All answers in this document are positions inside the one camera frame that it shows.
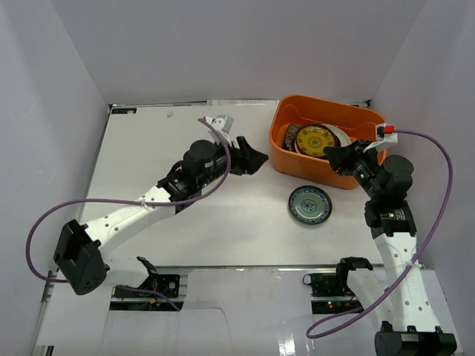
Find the cream round plate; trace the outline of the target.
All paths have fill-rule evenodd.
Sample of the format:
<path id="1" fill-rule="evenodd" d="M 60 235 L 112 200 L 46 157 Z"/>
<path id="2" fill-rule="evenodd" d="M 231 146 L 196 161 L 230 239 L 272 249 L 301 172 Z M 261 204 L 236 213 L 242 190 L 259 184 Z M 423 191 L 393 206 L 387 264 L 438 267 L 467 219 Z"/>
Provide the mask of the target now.
<path id="1" fill-rule="evenodd" d="M 337 128 L 336 126 L 332 126 L 332 125 L 323 125 L 323 126 L 330 129 L 334 133 L 336 138 L 338 139 L 338 145 L 336 147 L 344 147 L 352 143 L 348 135 L 345 132 L 343 132 L 341 129 Z"/>

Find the yellow patterned round plate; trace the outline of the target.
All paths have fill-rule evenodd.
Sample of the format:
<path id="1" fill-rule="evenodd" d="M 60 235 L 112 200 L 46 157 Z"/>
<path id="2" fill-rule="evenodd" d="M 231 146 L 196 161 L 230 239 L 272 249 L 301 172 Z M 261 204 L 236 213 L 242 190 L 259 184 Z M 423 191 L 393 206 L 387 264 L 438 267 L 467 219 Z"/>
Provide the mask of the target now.
<path id="1" fill-rule="evenodd" d="M 313 158 L 325 159 L 325 149 L 336 147 L 338 139 L 334 133 L 323 125 L 306 125 L 295 135 L 295 149 L 298 153 Z"/>

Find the black floral rectangular plate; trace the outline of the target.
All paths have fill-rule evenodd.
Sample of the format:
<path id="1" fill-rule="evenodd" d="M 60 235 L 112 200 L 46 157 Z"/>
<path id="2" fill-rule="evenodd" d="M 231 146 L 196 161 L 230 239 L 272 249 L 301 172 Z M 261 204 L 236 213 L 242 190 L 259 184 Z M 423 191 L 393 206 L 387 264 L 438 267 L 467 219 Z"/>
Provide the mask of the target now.
<path id="1" fill-rule="evenodd" d="M 295 123 L 289 124 L 285 130 L 282 148 L 286 151 L 296 152 L 295 138 L 301 129 L 301 126 Z"/>

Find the blue white porcelain plate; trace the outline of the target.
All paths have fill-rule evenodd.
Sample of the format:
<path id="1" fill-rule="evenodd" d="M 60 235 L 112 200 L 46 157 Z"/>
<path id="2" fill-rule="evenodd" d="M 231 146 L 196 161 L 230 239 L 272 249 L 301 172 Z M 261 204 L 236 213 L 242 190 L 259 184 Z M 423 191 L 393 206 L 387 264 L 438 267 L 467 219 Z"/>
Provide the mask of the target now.
<path id="1" fill-rule="evenodd" d="M 289 195 L 288 209 L 300 223 L 319 225 L 330 218 L 333 203 L 330 196 L 319 187 L 302 185 Z"/>

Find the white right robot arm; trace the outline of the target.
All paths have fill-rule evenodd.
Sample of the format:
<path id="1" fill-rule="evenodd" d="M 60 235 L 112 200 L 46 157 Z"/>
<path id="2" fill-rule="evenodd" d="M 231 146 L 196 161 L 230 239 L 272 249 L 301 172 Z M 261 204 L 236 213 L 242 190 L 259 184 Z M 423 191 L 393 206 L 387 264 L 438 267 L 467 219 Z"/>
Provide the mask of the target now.
<path id="1" fill-rule="evenodd" d="M 343 295 L 355 294 L 378 327 L 377 355 L 453 355 L 454 334 L 442 331 L 431 307 L 416 256 L 416 225 L 407 203 L 413 184 L 412 163 L 399 155 L 378 161 L 371 144 L 355 141 L 324 150 L 331 169 L 352 176 L 367 193 L 366 224 L 384 263 L 389 286 L 381 289 L 365 259 L 341 260 L 335 277 Z"/>

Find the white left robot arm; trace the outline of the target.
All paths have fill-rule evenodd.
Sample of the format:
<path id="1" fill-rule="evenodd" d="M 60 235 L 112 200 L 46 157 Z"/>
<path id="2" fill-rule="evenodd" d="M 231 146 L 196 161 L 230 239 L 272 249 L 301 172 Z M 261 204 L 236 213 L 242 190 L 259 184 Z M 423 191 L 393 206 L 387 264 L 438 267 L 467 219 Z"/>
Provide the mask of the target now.
<path id="1" fill-rule="evenodd" d="M 202 190 L 225 174 L 252 175 L 268 160 L 242 136 L 235 144 L 193 142 L 167 176 L 132 205 L 99 219 L 63 227 L 53 256 L 74 292 L 84 295 L 102 284 L 133 288 L 148 296 L 157 287 L 157 270 L 144 257 L 119 260 L 112 253 L 127 240 L 173 217 L 200 198 Z"/>

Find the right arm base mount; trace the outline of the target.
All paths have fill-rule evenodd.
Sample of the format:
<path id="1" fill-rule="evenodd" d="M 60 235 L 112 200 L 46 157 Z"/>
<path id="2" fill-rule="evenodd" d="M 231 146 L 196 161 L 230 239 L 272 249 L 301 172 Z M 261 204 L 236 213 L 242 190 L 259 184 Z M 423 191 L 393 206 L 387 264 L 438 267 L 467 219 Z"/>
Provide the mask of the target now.
<path id="1" fill-rule="evenodd" d="M 342 286 L 336 273 L 305 274 L 302 283 L 310 288 L 311 309 L 314 315 L 351 312 L 358 314 L 363 307 L 356 295 Z"/>

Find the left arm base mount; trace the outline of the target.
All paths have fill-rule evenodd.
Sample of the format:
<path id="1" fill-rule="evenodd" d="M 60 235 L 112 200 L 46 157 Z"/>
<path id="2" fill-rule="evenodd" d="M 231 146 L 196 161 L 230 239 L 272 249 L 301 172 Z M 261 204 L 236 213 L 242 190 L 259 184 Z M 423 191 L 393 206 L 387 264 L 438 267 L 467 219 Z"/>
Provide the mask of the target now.
<path id="1" fill-rule="evenodd" d="M 154 274 L 137 289 L 114 289 L 109 309 L 122 312 L 179 312 L 184 304 L 179 274 Z"/>

